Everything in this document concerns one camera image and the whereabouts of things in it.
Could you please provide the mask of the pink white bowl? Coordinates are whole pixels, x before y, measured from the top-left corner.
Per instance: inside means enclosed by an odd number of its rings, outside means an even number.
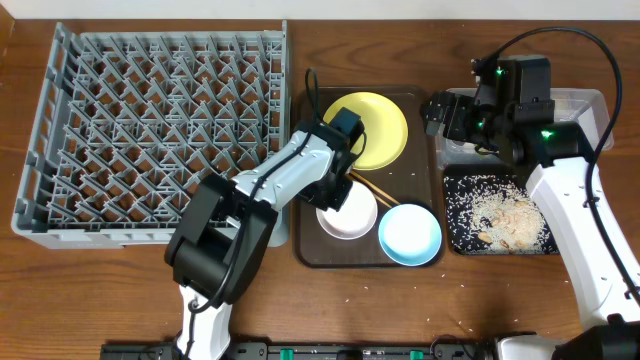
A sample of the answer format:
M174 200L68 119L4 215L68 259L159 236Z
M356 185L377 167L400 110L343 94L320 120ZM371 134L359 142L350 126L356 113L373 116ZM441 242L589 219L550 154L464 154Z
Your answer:
M336 211L317 209L316 217L325 232L341 240L354 240L372 229L378 215L377 201L365 185L354 182L343 205Z

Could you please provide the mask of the light blue bowl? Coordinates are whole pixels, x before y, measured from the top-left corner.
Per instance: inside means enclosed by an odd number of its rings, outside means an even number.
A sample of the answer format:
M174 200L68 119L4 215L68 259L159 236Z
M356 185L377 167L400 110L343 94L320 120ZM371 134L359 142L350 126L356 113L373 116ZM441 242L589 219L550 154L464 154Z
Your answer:
M401 204L387 211L378 227L383 252L395 263L417 267L436 259L443 233L435 215L426 207Z

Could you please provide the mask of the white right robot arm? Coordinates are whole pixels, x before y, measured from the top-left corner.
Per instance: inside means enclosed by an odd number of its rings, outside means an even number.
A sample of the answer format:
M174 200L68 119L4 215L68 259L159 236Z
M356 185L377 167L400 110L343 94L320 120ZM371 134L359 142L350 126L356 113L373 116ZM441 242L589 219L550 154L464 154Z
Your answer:
M475 59L477 89L439 91L422 105L427 134L472 143L512 166L556 241L584 331L495 341L496 359L636 359L639 263L604 195L595 152L575 121L557 122L551 65L540 55Z

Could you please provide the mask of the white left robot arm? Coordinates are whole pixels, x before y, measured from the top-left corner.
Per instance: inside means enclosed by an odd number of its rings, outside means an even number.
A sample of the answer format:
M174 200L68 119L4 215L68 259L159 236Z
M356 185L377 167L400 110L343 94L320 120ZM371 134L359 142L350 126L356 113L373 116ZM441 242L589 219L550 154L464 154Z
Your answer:
M261 165L200 182L164 255L185 307L173 358L218 359L226 352L232 306L255 278L282 209L300 197L320 210L339 210L353 186L352 148L365 137L361 117L341 108L330 122L300 124Z

